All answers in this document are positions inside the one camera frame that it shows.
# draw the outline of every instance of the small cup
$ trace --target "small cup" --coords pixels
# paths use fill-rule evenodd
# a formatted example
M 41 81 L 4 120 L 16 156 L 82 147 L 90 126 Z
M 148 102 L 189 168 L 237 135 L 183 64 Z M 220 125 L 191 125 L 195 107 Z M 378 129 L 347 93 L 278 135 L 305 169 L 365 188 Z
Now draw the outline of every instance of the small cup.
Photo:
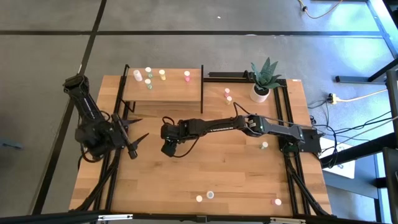
M 206 197 L 208 198 L 208 199 L 213 199 L 213 197 L 214 197 L 214 192 L 212 192 L 212 191 L 207 191 L 207 193 L 206 193 Z
M 271 204 L 280 206 L 280 205 L 282 205 L 282 201 L 279 198 L 272 199 Z
M 229 88 L 225 88 L 224 97 L 228 97 L 228 96 L 229 96 Z
M 197 202 L 201 202 L 202 200 L 203 200 L 203 198 L 200 195 L 198 195 L 197 196 Z
M 191 80 L 191 77 L 190 77 L 191 73 L 189 71 L 185 71 L 184 75 L 185 75 L 185 81 L 189 82 Z
M 164 80 L 166 80 L 166 74 L 165 74 L 166 72 L 163 70 L 163 69 L 161 69 L 161 70 L 159 70 L 159 75 L 160 75 L 160 78 L 164 81 Z
M 260 149 L 266 149 L 268 147 L 268 142 L 263 142 L 260 145 Z
M 231 97 L 231 96 L 227 97 L 227 98 L 226 98 L 226 104 L 227 104 L 227 105 L 230 105 L 231 102 L 232 102 L 232 97 Z
M 153 78 L 154 74 L 152 74 L 152 69 L 150 67 L 145 68 L 145 72 L 148 74 L 148 78 Z
M 150 89 L 150 90 L 152 89 L 152 84 L 150 84 L 149 78 L 145 79 L 145 84 L 147 85 L 148 89 Z

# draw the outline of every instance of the green plant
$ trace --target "green plant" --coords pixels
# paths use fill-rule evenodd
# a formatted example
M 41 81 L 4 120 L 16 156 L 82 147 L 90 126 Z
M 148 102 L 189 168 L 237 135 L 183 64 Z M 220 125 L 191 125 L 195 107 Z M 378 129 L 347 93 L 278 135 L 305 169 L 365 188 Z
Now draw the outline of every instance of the green plant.
M 278 62 L 271 64 L 271 60 L 267 58 L 262 66 L 261 72 L 258 72 L 256 66 L 251 63 L 251 68 L 254 73 L 251 72 L 250 74 L 251 78 L 256 83 L 257 89 L 265 90 L 280 87 L 280 84 L 277 83 L 276 80 L 281 75 L 273 75 L 277 64 Z

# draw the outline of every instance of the wooden table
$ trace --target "wooden table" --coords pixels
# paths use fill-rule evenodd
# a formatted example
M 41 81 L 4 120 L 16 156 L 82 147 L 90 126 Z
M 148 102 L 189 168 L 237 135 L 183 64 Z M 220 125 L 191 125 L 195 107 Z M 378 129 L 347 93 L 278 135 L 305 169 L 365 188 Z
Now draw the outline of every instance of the wooden table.
M 115 76 L 103 78 L 97 101 L 101 110 L 113 111 L 119 79 Z M 190 103 L 137 102 L 134 114 L 130 113 L 129 117 L 144 119 L 129 127 L 129 138 L 133 141 L 145 133 L 149 135 L 140 143 L 137 159 L 130 160 L 127 152 L 122 152 L 111 207 L 113 212 L 292 215 L 283 154 L 275 136 L 251 138 L 237 130 L 223 131 L 200 138 L 192 152 L 181 159 L 169 158 L 160 151 L 164 143 L 160 138 L 163 116 L 176 121 L 234 116 L 233 105 L 225 103 L 224 88 L 229 88 L 233 101 L 248 111 L 277 117 L 273 91 L 265 102 L 255 103 L 249 98 L 252 88 L 249 83 L 205 83 L 203 114 L 197 105 Z M 287 88 L 295 123 L 311 125 L 301 81 L 287 80 Z M 266 150 L 259 148 L 263 141 L 269 143 Z M 176 155 L 186 152 L 192 143 L 179 145 Z M 300 155 L 306 186 L 323 209 L 331 213 L 318 159 L 313 154 Z M 93 190 L 100 170 L 100 162 L 81 162 L 70 208 L 79 206 Z M 214 199 L 206 198 L 209 190 L 215 193 Z M 104 208 L 106 192 L 107 188 L 103 192 L 101 208 Z M 296 186 L 299 211 L 303 213 L 299 192 Z M 202 195 L 201 203 L 196 202 L 197 195 Z M 274 198 L 280 198 L 282 205 L 272 205 Z

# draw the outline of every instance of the wooden tabletop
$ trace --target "wooden tabletop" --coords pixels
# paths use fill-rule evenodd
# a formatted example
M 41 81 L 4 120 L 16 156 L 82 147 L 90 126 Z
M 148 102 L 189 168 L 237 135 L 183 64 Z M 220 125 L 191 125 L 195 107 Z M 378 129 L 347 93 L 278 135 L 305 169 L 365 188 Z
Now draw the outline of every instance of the wooden tabletop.
M 101 110 L 112 112 L 120 77 L 105 76 L 98 97 Z M 295 123 L 310 125 L 307 102 L 300 80 L 287 80 L 289 98 Z M 252 113 L 277 117 L 273 92 L 263 103 L 250 100 L 252 84 L 205 83 L 204 108 L 200 113 L 194 103 L 137 102 L 130 118 L 144 118 L 129 127 L 129 138 L 135 140 L 145 133 L 148 137 L 138 148 L 138 158 L 130 160 L 122 152 L 116 189 L 111 210 L 126 213 L 208 214 L 208 215 L 292 215 L 289 187 L 283 154 L 277 137 L 264 135 L 251 138 L 240 131 L 210 133 L 199 139 L 192 152 L 184 158 L 169 158 L 160 149 L 161 117 L 174 120 L 201 118 L 220 119 L 234 116 L 232 104 L 223 96 L 225 88 L 231 90 L 233 101 Z M 266 150 L 259 148 L 267 141 Z M 186 152 L 193 141 L 178 145 L 176 155 Z M 301 153 L 305 183 L 317 202 L 331 212 L 320 163 L 312 154 Z M 101 170 L 101 163 L 82 161 L 70 208 L 79 206 L 92 191 Z M 206 198 L 213 191 L 213 199 Z M 301 196 L 296 186 L 297 201 Z M 203 197 L 198 203 L 197 195 Z M 281 206 L 271 204 L 279 198 Z
M 161 80 L 159 70 L 165 70 L 166 80 Z M 143 79 L 137 82 L 133 71 L 139 70 Z M 190 81 L 185 81 L 184 72 L 190 72 Z M 144 80 L 147 72 L 144 68 L 130 68 L 123 100 L 125 101 L 187 101 L 200 102 L 201 70 L 196 68 L 152 68 L 152 89 L 148 89 Z

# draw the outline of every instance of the white cable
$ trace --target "white cable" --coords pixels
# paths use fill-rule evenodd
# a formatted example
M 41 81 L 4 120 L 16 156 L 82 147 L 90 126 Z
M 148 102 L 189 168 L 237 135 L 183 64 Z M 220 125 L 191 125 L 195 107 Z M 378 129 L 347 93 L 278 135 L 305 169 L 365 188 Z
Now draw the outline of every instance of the white cable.
M 387 89 L 385 89 L 385 90 L 379 90 L 379 91 L 377 91 L 377 92 L 370 93 L 370 94 L 368 94 L 368 95 L 360 96 L 360 97 L 353 98 L 353 99 L 349 99 L 349 100 L 342 100 L 342 99 L 336 97 L 336 101 L 337 101 L 337 102 L 352 102 L 352 101 L 355 101 L 355 100 L 360 100 L 360 99 L 366 98 L 366 97 L 368 97 L 368 96 L 373 96 L 373 95 L 376 95 L 376 94 L 378 94 L 378 93 L 382 93 L 382 92 L 384 92 L 384 91 L 387 91 Z

